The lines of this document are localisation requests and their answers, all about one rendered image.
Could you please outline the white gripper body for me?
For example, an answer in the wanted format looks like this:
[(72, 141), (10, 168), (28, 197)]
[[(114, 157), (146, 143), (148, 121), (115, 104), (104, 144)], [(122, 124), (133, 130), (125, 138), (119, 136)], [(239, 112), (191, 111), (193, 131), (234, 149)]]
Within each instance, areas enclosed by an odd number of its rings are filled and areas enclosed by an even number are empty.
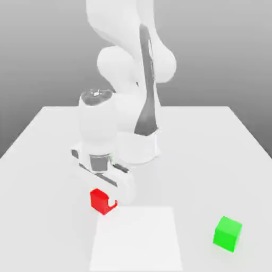
[(99, 189), (110, 198), (130, 204), (136, 195), (134, 177), (131, 171), (119, 164), (107, 163), (107, 171), (94, 172), (87, 168), (79, 159), (73, 159), (74, 173), (89, 188)]

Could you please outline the small red cube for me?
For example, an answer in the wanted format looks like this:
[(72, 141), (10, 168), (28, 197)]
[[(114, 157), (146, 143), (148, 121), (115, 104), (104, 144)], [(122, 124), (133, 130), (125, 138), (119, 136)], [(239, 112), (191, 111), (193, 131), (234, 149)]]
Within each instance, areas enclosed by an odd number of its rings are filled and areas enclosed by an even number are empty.
[(117, 207), (117, 204), (113, 207), (108, 206), (108, 195), (99, 190), (94, 189), (90, 192), (90, 200), (91, 200), (91, 206), (93, 209), (101, 213), (102, 215), (106, 215), (111, 210)]

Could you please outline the small green cube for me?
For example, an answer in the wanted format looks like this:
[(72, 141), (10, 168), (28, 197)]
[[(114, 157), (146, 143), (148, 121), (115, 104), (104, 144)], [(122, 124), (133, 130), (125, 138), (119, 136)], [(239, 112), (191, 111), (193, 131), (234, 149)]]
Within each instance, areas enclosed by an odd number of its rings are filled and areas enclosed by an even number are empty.
[(240, 239), (242, 224), (223, 216), (218, 222), (213, 237), (213, 244), (234, 252), (236, 244)]

